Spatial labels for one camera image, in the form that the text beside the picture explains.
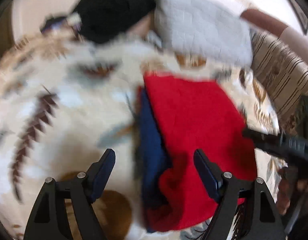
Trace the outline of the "person right hand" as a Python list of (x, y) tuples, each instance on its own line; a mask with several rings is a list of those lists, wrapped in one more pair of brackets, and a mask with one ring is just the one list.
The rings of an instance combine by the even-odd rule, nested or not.
[[(290, 197), (294, 189), (294, 183), (290, 183), (287, 180), (286, 167), (281, 168), (278, 174), (281, 176), (281, 181), (278, 186), (276, 207), (280, 215), (285, 215), (290, 207)], [(300, 216), (303, 216), (308, 214), (308, 180), (299, 180), (297, 183), (297, 190), (301, 193), (307, 193), (307, 197), (304, 200), (304, 208), (300, 212)]]

